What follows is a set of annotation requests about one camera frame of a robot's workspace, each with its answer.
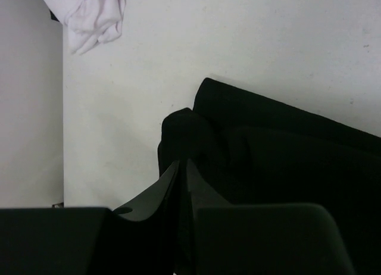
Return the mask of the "black tank top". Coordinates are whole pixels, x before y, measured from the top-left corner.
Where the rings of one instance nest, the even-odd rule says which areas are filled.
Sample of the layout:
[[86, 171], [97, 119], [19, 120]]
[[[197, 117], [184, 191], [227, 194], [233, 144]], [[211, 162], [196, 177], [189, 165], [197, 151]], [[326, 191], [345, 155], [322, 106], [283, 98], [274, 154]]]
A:
[[160, 172], [188, 160], [232, 204], [322, 205], [356, 272], [380, 273], [379, 137], [206, 78], [161, 126]]

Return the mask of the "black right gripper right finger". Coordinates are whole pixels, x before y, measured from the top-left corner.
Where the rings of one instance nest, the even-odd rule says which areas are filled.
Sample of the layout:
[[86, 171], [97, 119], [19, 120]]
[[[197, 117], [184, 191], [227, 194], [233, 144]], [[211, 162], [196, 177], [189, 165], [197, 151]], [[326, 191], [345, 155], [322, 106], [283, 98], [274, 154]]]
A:
[[354, 274], [333, 217], [316, 204], [233, 205], [186, 165], [196, 274]]

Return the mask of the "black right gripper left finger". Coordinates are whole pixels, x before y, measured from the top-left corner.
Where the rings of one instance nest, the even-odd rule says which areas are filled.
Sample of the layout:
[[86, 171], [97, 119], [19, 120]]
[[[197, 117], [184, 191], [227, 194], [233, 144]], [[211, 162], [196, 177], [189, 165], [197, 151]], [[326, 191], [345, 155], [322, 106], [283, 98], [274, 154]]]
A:
[[1, 210], [2, 274], [172, 274], [179, 163], [111, 210]]

